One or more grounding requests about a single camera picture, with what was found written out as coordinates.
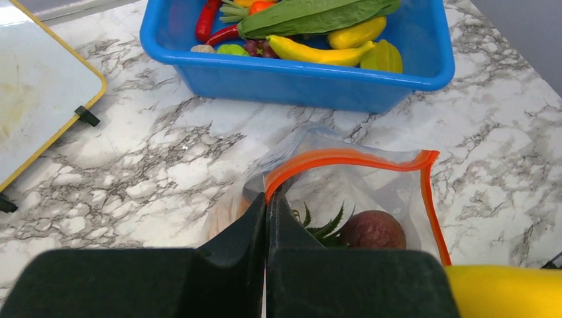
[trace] white marble surface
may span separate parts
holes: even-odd
[[[74,125],[5,192],[20,209],[0,214],[0,299],[50,248],[196,244],[205,210],[307,121],[442,151],[435,202],[454,263],[544,263],[562,250],[562,100],[470,2],[446,2],[455,79],[382,116],[193,96],[144,54],[144,0],[52,27],[109,88],[101,124]]]

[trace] blue plastic bin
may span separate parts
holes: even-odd
[[[379,39],[399,49],[403,74],[190,52],[200,44],[194,28],[205,2],[149,0],[140,28],[146,53],[173,65],[196,95],[384,113],[416,90],[445,87],[455,73],[443,0],[403,0],[388,16]],[[217,17],[214,30],[224,26]],[[309,44],[328,48],[325,40]]]

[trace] whiteboard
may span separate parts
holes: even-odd
[[[0,0],[0,191],[105,92],[105,80],[20,4]]]

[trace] orange zipper seal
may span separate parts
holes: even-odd
[[[441,263],[444,266],[449,266],[451,265],[451,259],[449,257],[447,245],[445,245],[443,233],[439,227],[439,221],[437,219],[437,214],[435,213],[433,197],[431,194],[431,167],[437,160],[438,156],[438,151],[422,150],[414,160],[397,164],[373,154],[365,154],[354,149],[332,148],[310,150],[285,161],[282,165],[273,169],[267,174],[267,176],[265,176],[264,184],[266,188],[266,202],[269,203],[273,193],[285,181],[289,180],[289,178],[314,168],[346,164],[397,172],[411,172],[419,170],[421,176],[421,196],[423,197],[425,210],[427,211],[427,217],[429,218],[429,224],[431,225],[431,230],[433,232],[433,236],[435,237],[435,242],[437,243]]]

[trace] yellow squash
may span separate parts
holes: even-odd
[[[386,27],[386,17],[376,17],[348,28],[330,32],[328,43],[336,50],[358,48],[363,43],[378,38],[384,27]]]
[[[350,67],[359,64],[363,56],[374,48],[372,41],[368,41],[358,48],[345,50],[320,50],[276,35],[268,36],[267,41],[271,49],[284,60]]]
[[[560,318],[562,270],[448,266],[462,318]]]

